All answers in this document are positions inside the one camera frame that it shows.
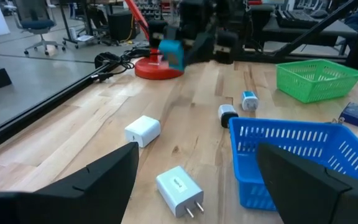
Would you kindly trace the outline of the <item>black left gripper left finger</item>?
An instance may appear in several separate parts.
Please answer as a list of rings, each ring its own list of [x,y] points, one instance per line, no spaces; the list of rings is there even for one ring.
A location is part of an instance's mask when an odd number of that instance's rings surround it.
[[[35,192],[0,192],[0,224],[121,224],[138,164],[130,142]]]

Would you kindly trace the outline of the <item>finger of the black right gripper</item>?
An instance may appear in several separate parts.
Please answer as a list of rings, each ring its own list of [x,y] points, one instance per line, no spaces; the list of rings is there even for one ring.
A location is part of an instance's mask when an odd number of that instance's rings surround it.
[[[160,41],[163,39],[164,29],[168,23],[164,20],[149,21],[149,45],[157,49]]]
[[[190,50],[185,54],[185,65],[209,62],[213,57],[214,37],[209,33],[199,33]]]

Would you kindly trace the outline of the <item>black and white plug adapter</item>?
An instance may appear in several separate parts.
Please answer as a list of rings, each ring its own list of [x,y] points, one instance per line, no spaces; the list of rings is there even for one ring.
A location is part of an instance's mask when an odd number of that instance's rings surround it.
[[[238,113],[233,107],[233,105],[230,104],[223,104],[220,105],[218,108],[218,117],[221,123],[221,126],[224,128],[229,127],[229,120],[231,118],[238,117]]]

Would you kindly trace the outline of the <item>dark blue glossy box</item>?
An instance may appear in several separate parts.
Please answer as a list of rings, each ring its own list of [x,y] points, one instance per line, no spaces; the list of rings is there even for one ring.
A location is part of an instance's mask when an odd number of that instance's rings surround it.
[[[358,127],[358,103],[349,102],[339,117],[343,118],[344,122]]]

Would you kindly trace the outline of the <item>white cube charger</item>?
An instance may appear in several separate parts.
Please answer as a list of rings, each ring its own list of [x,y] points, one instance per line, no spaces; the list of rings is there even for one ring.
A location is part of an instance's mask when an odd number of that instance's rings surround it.
[[[128,142],[137,142],[145,148],[161,133],[159,120],[142,115],[124,128],[124,137]]]

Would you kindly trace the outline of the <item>grey office chair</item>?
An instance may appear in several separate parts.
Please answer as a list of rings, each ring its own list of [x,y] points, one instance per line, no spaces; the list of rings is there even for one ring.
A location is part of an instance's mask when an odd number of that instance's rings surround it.
[[[61,48],[64,52],[66,47],[56,41],[45,40],[44,34],[48,34],[55,27],[56,19],[52,12],[55,5],[48,4],[46,0],[12,0],[11,3],[4,5],[14,16],[14,21],[18,29],[22,32],[30,32],[40,36],[40,41],[24,49],[24,55],[29,56],[29,49],[38,50],[37,47],[44,47],[44,54],[49,56],[48,46]]]

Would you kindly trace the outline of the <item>small parts bin rack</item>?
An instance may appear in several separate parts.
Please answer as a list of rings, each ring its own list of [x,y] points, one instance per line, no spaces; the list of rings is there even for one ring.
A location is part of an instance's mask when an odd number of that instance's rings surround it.
[[[181,0],[134,0],[145,19],[173,21]]]

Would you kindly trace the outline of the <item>black computer tower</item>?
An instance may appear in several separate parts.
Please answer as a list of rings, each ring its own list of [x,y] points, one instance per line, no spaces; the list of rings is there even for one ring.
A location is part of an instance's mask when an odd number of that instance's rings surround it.
[[[113,40],[127,41],[137,36],[134,16],[130,11],[118,12],[108,16],[109,33]]]

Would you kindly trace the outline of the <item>red desk lamp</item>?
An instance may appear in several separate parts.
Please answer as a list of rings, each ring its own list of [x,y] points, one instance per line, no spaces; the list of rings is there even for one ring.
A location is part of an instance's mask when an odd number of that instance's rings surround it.
[[[146,39],[149,41],[149,22],[145,20],[134,0],[125,0],[125,2],[133,14],[136,22],[143,30]],[[168,66],[168,62],[163,61],[163,56],[158,48],[154,49],[150,45],[149,47],[150,50],[148,56],[144,56],[135,63],[134,70],[136,76],[149,80],[168,80],[183,75],[182,71],[170,68]]]

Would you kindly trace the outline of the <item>blue plastic basket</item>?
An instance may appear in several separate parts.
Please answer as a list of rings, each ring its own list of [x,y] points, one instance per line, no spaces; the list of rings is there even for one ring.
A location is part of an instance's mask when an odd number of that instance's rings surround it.
[[[229,120],[229,131],[244,208],[276,209],[255,158],[261,142],[358,179],[358,137],[341,124],[235,117]]]

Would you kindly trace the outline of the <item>small blue white charger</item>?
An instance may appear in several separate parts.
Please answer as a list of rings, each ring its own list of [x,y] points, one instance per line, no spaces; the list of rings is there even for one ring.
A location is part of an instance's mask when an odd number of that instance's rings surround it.
[[[242,92],[242,109],[244,111],[255,111],[259,105],[259,99],[253,91]]]

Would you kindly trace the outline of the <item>black keyboard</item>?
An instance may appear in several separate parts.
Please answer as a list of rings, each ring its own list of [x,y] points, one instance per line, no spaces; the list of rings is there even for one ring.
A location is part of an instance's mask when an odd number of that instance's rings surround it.
[[[285,28],[310,29],[319,23],[303,11],[277,10],[275,15],[278,25]]]

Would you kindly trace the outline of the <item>white flat plug charger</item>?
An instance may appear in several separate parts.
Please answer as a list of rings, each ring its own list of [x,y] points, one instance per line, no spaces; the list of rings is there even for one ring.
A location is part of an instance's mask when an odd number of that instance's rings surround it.
[[[193,211],[196,209],[204,214],[204,191],[182,166],[159,174],[155,181],[158,191],[175,218],[186,214],[194,218]]]

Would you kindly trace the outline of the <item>black side desk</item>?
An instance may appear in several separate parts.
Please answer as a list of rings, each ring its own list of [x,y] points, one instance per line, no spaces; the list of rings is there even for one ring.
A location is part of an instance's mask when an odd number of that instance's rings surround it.
[[[289,43],[299,38],[308,29],[280,27],[271,5],[252,6],[252,39],[264,46],[266,42]],[[356,38],[358,33],[345,23],[336,20],[320,32],[315,32],[303,44],[333,47],[339,37]]]

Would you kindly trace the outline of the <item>black aluminium table frame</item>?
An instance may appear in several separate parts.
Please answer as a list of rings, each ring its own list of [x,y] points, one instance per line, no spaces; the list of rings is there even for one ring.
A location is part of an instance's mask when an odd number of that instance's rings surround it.
[[[300,55],[291,53],[296,47],[299,47],[315,32],[320,32],[328,25],[333,23],[334,19],[342,16],[342,14],[349,10],[354,4],[358,3],[358,0],[349,0],[346,4],[336,9],[330,16],[323,19],[318,25],[314,26],[308,32],[301,35],[296,40],[290,42],[279,50],[269,53],[265,56],[257,53],[247,53],[245,51],[236,52],[233,56],[235,61],[239,62],[262,62],[262,63],[282,63],[282,62],[294,62],[306,59],[316,59],[316,55]],[[345,56],[327,56],[329,60],[333,60],[343,65],[347,65],[352,68],[358,69],[358,36],[354,38],[354,45],[347,57]],[[72,98],[84,88],[90,86],[95,81],[95,75],[100,72],[107,72],[114,70],[118,67],[118,64],[105,64],[95,71],[87,74],[85,77],[75,81],[74,83],[66,86],[65,88],[58,91],[56,94],[44,99],[40,103],[31,106],[29,109],[19,113],[17,116],[6,121],[0,125],[0,145],[17,134],[24,128],[28,127],[33,122],[37,121],[45,114],[49,113],[54,108],[61,105],[64,101]]]

